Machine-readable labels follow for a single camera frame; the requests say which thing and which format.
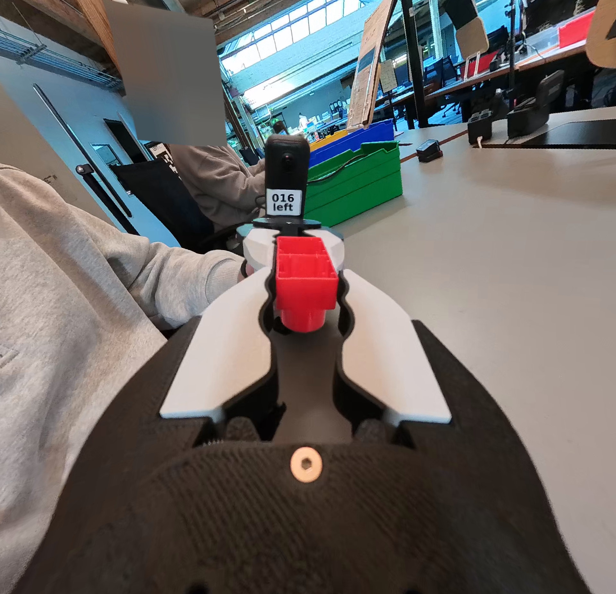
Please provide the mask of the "green plastic bin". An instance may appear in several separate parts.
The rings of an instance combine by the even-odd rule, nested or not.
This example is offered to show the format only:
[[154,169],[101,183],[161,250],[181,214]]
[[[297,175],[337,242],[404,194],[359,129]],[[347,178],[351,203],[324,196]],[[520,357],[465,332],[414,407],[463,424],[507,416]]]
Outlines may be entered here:
[[401,195],[398,141],[366,143],[309,168],[304,217],[332,227]]

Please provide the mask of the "cardboard sheet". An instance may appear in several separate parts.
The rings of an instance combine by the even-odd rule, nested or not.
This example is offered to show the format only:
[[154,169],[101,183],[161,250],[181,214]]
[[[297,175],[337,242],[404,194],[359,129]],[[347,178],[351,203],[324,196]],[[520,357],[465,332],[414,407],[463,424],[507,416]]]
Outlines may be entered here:
[[368,128],[373,121],[380,82],[380,53],[397,0],[382,0],[366,19],[350,94],[347,132]]

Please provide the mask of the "black metal pole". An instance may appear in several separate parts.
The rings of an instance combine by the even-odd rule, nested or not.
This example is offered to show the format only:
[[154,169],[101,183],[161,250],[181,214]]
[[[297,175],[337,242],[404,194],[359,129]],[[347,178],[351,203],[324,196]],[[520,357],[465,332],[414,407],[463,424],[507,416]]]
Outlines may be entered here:
[[420,45],[418,43],[413,0],[400,1],[402,3],[407,64],[410,71],[410,80],[413,86],[413,101],[415,104],[416,119],[418,121],[419,128],[427,128],[428,115],[423,85],[423,59],[420,54]]

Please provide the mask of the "yellow plastic bin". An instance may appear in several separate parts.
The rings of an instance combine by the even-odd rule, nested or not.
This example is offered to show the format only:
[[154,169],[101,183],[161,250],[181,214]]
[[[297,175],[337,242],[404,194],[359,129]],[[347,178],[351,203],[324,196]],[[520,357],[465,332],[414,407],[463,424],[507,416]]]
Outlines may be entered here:
[[344,138],[347,135],[347,130],[346,129],[342,129],[342,130],[338,130],[335,133],[328,135],[328,136],[324,136],[323,138],[319,139],[318,141],[314,141],[312,143],[310,143],[310,149],[311,152],[317,151],[325,146],[327,146],[328,144],[332,144],[336,141],[339,141],[340,139]]

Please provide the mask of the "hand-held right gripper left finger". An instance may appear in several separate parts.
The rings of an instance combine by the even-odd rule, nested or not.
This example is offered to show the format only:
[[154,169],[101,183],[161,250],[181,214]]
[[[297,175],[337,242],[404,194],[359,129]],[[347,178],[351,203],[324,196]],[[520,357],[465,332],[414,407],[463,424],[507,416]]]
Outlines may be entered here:
[[159,410],[164,421],[250,419],[272,441],[285,406],[269,325],[272,267],[257,269],[202,313]]

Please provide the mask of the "red plastic bin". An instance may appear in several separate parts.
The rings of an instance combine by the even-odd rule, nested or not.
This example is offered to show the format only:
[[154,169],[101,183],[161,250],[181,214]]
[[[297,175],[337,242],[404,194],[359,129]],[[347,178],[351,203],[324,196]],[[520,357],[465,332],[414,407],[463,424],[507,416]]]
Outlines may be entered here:
[[586,41],[595,10],[593,8],[589,12],[579,14],[558,27],[558,46],[560,49]]

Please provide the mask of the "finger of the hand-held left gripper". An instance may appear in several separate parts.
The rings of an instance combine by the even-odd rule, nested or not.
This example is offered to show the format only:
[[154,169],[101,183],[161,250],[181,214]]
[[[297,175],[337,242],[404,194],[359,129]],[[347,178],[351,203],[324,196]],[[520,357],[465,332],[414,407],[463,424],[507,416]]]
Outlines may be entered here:
[[255,273],[273,268],[275,239],[279,229],[243,228],[243,273]]
[[320,238],[335,270],[341,271],[344,268],[344,237],[330,228],[320,228]]

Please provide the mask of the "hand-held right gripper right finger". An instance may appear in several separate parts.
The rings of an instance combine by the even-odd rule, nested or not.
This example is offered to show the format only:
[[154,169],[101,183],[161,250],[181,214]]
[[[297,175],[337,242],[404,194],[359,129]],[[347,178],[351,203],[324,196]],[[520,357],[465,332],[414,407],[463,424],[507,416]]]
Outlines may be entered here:
[[339,275],[333,402],[355,433],[367,420],[397,429],[412,421],[452,421],[410,316],[394,299],[350,269]]

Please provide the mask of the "person's grey hoodie torso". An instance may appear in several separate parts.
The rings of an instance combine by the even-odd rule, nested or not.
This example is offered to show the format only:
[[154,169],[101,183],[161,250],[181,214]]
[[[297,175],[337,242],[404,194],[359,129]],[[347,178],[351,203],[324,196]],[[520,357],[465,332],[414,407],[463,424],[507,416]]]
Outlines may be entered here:
[[139,301],[169,248],[1,166],[1,593],[45,535],[92,426],[163,343]]

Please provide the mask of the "cardboard-backed monitor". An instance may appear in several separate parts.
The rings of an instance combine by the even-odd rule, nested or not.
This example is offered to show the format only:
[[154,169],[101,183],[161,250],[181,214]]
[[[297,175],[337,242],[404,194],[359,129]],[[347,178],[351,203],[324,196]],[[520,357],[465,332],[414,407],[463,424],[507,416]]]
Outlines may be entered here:
[[598,1],[585,49],[595,66],[615,68],[615,0]]

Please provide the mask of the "blue plastic bin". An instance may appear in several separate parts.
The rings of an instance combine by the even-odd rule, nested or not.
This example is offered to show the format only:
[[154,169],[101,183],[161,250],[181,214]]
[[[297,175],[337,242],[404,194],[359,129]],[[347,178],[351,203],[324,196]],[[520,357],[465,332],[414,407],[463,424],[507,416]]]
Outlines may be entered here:
[[357,151],[362,144],[394,141],[395,125],[393,119],[370,124],[369,128],[360,128],[348,133],[344,138],[311,152],[309,167],[336,157],[346,151]]

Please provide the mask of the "background monitor with cardboard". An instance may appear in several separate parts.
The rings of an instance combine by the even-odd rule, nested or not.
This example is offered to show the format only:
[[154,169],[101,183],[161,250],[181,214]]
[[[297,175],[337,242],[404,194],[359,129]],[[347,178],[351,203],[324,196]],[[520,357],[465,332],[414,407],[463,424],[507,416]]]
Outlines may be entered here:
[[489,38],[475,0],[443,0],[443,10],[455,29],[455,39],[464,62],[489,51]]

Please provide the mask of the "red double square cup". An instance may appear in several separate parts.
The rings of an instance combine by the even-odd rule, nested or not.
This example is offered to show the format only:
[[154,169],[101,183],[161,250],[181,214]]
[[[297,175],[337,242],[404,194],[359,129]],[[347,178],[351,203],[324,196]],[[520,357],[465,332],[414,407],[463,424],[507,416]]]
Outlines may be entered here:
[[310,333],[325,323],[337,302],[338,273],[322,239],[279,236],[275,255],[275,305],[292,332]]

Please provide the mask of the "person's left forearm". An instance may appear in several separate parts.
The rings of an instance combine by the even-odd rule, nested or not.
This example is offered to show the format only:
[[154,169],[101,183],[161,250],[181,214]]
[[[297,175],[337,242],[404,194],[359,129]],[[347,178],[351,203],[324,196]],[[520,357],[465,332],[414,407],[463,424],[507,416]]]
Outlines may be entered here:
[[113,303],[158,328],[176,328],[202,314],[243,278],[244,260],[229,251],[199,254],[112,228],[96,237],[96,245],[115,277]]

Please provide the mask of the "black charger dock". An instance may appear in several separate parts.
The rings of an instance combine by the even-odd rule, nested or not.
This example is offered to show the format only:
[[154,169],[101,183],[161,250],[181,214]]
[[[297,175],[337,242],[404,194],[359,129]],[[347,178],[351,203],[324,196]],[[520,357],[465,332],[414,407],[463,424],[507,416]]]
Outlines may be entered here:
[[506,116],[508,139],[529,136],[548,121],[551,104],[560,95],[565,72],[562,69],[546,76],[537,86],[535,97],[514,106]]

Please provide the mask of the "black office chair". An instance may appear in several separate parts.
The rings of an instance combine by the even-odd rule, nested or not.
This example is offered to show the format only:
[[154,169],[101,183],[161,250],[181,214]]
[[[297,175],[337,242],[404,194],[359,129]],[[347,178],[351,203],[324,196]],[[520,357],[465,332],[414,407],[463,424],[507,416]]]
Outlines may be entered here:
[[126,191],[131,192],[175,237],[182,248],[196,253],[232,250],[238,245],[238,225],[215,230],[180,177],[162,160],[111,166]]

